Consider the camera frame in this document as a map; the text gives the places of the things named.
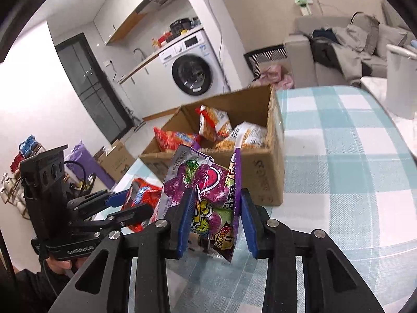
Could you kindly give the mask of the left hand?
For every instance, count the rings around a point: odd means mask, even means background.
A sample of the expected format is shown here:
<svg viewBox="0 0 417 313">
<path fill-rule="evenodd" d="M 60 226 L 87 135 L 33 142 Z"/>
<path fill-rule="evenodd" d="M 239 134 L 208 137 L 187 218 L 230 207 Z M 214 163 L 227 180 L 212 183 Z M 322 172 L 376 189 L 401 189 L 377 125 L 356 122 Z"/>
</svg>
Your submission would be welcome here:
<svg viewBox="0 0 417 313">
<path fill-rule="evenodd" d="M 79 269 L 83 266 L 87 257 L 77 258 L 74 260 L 57 261 L 55 258 L 50 256 L 46 259 L 48 267 L 56 274 L 65 274 L 67 271 L 73 268 Z"/>
</svg>

